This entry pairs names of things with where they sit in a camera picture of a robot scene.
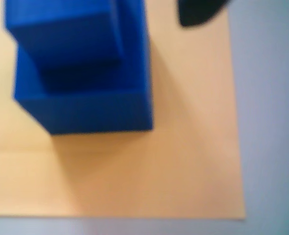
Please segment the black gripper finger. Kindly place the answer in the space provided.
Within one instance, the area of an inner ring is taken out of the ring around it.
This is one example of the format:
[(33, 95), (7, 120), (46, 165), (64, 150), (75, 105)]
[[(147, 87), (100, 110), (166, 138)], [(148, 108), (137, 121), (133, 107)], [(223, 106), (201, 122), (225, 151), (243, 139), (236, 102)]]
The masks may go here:
[(178, 18), (182, 27), (200, 26), (216, 17), (230, 0), (178, 0)]

